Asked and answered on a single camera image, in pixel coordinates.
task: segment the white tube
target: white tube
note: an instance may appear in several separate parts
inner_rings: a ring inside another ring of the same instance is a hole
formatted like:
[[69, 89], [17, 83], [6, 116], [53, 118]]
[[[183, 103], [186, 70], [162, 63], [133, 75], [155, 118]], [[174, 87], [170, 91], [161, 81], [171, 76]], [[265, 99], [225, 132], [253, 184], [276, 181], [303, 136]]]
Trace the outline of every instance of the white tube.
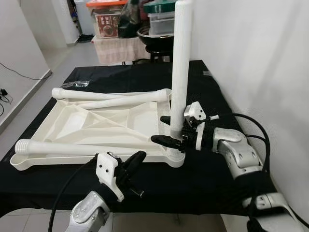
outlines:
[[98, 109], [119, 105], [133, 105], [144, 102], [164, 102], [169, 100], [169, 89], [161, 89], [152, 93], [145, 93], [125, 98], [111, 99], [105, 101], [90, 102], [78, 105], [84, 109]]
[[192, 28], [192, 0], [178, 0], [175, 5], [174, 54], [170, 134], [181, 138], [186, 107]]
[[94, 156], [96, 153], [112, 152], [114, 155], [133, 155], [138, 149], [78, 144], [61, 144], [37, 142], [30, 139], [21, 139], [15, 145], [15, 153], [18, 155], [31, 154], [54, 154], [54, 155], [76, 155]]
[[108, 100], [108, 99], [125, 97], [124, 95], [73, 91], [73, 90], [66, 90], [62, 88], [53, 88], [52, 96], [55, 99], [71, 98], [71, 99], [81, 99], [81, 100]]

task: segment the black bowl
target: black bowl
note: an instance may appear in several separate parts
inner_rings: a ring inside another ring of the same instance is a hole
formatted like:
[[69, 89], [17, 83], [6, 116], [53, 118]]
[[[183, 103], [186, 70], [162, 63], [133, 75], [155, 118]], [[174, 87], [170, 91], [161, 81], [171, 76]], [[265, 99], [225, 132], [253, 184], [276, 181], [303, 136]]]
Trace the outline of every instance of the black bowl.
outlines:
[[149, 26], [140, 28], [137, 35], [145, 45], [173, 46], [174, 44], [174, 36], [172, 35], [149, 35]]

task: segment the table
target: table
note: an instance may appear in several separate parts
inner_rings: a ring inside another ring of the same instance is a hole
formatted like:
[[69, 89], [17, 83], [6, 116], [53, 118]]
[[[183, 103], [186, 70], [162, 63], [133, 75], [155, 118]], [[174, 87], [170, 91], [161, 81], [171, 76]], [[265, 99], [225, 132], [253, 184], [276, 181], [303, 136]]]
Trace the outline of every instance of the table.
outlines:
[[138, 37], [98, 39], [95, 36], [92, 43], [101, 64], [150, 59], [146, 45]]
[[[218, 84], [209, 75], [201, 60], [190, 62], [187, 103], [199, 101], [207, 115], [230, 113]], [[90, 80], [87, 87], [69, 89], [101, 93], [156, 91], [171, 88], [171, 77], [171, 63], [80, 67], [74, 69], [65, 83]], [[20, 138], [31, 138], [55, 103], [51, 99]], [[211, 121], [210, 125], [241, 130], [233, 117]], [[18, 208], [51, 209], [58, 191], [79, 167], [33, 166], [20, 172], [9, 164], [13, 154], [14, 148], [0, 162], [0, 217]], [[271, 180], [261, 172], [234, 181], [223, 156], [205, 149], [187, 149], [184, 165], [177, 169], [165, 163], [143, 163], [132, 182], [145, 191], [142, 199], [125, 192], [125, 200], [118, 203], [108, 190], [104, 191], [112, 212], [245, 216], [241, 202], [256, 193], [255, 185], [260, 186], [258, 192], [276, 191]], [[90, 190], [99, 186], [95, 166], [82, 169], [63, 194], [58, 209], [71, 210]]]

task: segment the white wall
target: white wall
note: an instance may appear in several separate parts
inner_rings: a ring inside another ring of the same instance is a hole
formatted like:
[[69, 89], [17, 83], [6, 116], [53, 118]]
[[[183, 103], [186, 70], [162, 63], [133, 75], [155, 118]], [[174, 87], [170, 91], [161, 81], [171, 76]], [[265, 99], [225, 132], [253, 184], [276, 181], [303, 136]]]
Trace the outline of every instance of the white wall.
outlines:
[[204, 60], [235, 112], [265, 126], [274, 181], [309, 222], [309, 1], [195, 0], [194, 17], [191, 58]]
[[66, 0], [22, 0], [21, 8], [41, 49], [67, 47], [78, 39]]
[[[17, 1], [0, 0], [0, 32], [1, 63], [36, 79], [49, 71]], [[0, 88], [7, 90], [14, 99], [12, 105], [1, 102], [4, 114], [0, 117], [0, 128], [38, 83], [0, 66]]]

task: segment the white plastic tray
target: white plastic tray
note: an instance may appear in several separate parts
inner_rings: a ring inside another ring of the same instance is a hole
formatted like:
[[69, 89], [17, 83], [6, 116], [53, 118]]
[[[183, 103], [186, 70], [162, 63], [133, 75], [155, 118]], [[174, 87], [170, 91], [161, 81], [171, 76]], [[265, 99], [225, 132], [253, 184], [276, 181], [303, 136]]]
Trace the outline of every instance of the white plastic tray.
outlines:
[[[142, 93], [145, 92], [119, 94], [132, 96]], [[79, 107], [81, 103], [85, 101], [58, 100], [31, 139], [38, 142], [134, 148], [147, 153], [145, 162], [170, 162], [166, 148], [150, 141], [152, 135], [169, 135], [169, 126], [160, 122], [161, 116], [170, 115], [169, 101], [94, 110]], [[121, 158], [125, 161], [131, 155]], [[11, 164], [18, 170], [25, 170], [33, 165], [86, 163], [91, 158], [74, 154], [14, 154]]]

